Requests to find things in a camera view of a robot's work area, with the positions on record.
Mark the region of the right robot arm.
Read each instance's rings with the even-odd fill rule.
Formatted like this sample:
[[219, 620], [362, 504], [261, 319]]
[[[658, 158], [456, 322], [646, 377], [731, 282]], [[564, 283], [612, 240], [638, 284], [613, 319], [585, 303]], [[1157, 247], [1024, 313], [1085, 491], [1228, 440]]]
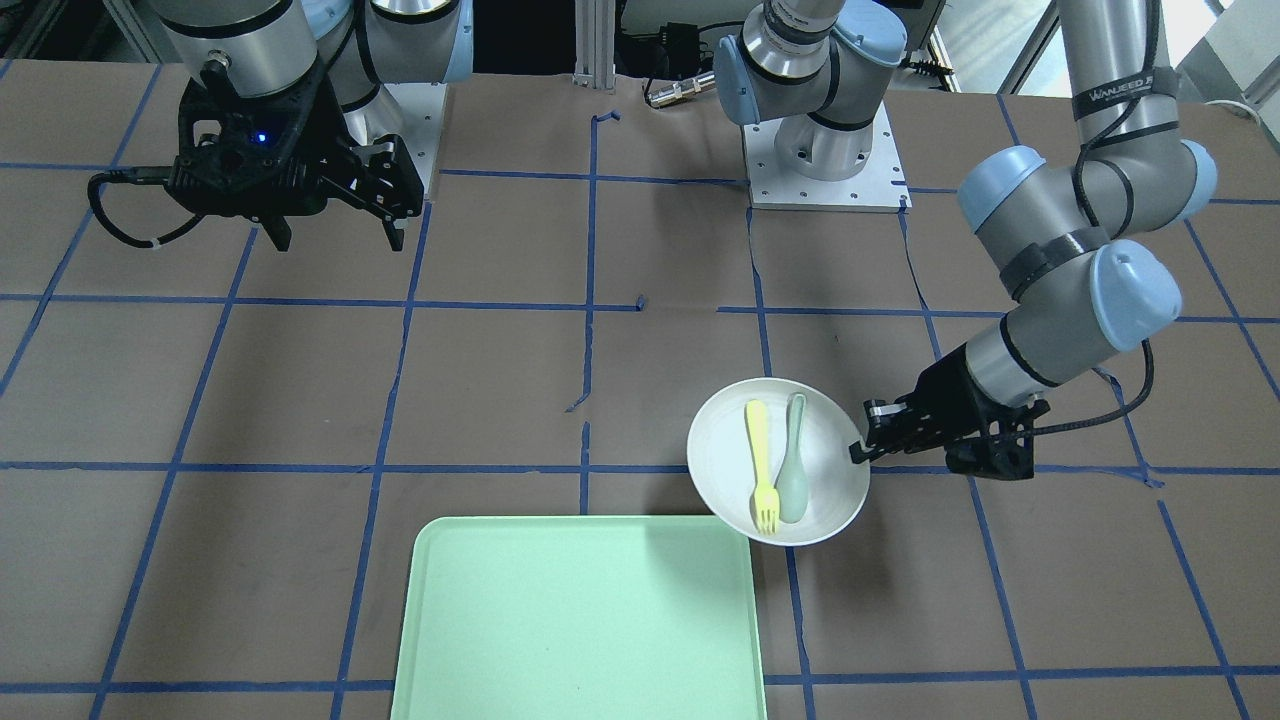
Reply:
[[155, 1], [189, 83], [163, 186], [195, 217], [260, 224], [276, 250], [292, 217], [332, 200], [369, 213], [393, 251], [428, 176], [393, 85], [474, 70], [471, 1]]

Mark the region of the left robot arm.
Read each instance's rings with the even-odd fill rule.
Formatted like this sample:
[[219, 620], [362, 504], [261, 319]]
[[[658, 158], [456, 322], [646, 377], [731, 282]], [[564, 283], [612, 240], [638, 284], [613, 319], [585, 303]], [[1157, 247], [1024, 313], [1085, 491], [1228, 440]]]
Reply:
[[[920, 373], [911, 392], [864, 405], [854, 462], [941, 447], [950, 471], [997, 480], [1034, 473], [1046, 395], [1140, 348], [1181, 311], [1170, 270], [1133, 240], [1203, 209], [1217, 183], [1208, 151], [1181, 137], [1180, 83], [1158, 1], [1061, 1], [1075, 161], [1052, 167], [1016, 145], [979, 163], [957, 204], [1012, 309]], [[721, 38], [713, 72], [737, 126], [782, 120], [777, 149], [813, 179], [838, 181], [870, 147], [876, 110], [905, 55], [904, 23], [876, 1], [763, 1]]]

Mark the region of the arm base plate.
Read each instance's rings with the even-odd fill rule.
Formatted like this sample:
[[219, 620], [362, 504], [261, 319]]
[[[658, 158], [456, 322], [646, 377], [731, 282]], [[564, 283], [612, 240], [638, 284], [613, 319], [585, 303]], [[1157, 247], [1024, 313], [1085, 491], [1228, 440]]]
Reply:
[[412, 152], [413, 165], [422, 179], [424, 199], [435, 197], [439, 156], [451, 86], [445, 83], [385, 85], [397, 101], [402, 129], [399, 136]]
[[897, 213], [913, 205], [884, 104], [855, 131], [808, 115], [745, 126], [742, 150], [756, 210]]

